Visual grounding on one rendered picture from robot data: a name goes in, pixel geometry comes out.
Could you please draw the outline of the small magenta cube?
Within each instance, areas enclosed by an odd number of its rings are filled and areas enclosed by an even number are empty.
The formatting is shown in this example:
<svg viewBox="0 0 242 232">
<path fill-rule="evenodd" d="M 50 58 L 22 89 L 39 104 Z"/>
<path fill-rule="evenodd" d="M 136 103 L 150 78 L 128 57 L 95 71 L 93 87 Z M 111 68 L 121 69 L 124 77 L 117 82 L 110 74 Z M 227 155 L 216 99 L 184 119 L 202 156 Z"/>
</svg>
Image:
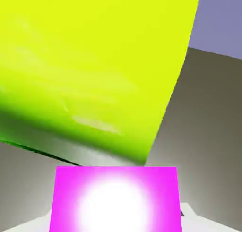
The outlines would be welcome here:
<svg viewBox="0 0 242 232">
<path fill-rule="evenodd" d="M 182 232 L 177 170 L 59 166 L 50 232 Z"/>
</svg>

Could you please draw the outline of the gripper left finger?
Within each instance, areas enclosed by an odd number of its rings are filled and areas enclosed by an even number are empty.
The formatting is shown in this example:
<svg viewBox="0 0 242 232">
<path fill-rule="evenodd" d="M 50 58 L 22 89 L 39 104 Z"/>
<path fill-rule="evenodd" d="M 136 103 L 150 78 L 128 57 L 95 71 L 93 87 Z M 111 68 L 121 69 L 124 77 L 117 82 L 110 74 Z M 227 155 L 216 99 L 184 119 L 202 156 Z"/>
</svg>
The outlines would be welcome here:
<svg viewBox="0 0 242 232">
<path fill-rule="evenodd" d="M 51 212 L 52 210 L 50 210 L 44 216 L 40 216 L 34 220 L 17 225 L 13 228 L 5 230 L 4 232 L 49 232 Z"/>
</svg>

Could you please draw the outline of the large yellow-green box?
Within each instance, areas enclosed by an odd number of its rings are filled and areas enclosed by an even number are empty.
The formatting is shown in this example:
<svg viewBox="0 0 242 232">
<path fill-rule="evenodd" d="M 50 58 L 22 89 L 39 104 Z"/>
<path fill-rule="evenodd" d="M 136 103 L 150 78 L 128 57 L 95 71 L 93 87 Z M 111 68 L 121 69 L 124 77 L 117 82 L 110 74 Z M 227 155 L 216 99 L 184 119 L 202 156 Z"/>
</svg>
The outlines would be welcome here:
<svg viewBox="0 0 242 232">
<path fill-rule="evenodd" d="M 199 0 L 0 0 L 0 142 L 144 165 Z"/>
</svg>

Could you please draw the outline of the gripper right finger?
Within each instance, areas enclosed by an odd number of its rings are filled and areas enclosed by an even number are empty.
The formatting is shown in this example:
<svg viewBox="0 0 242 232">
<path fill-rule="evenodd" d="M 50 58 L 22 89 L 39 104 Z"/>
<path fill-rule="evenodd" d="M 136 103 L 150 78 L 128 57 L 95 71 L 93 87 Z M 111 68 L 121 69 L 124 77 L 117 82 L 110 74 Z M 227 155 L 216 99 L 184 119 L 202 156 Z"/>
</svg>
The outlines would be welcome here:
<svg viewBox="0 0 242 232">
<path fill-rule="evenodd" d="M 195 214 L 188 203 L 180 203 L 182 232 L 232 232 L 232 229 Z"/>
</svg>

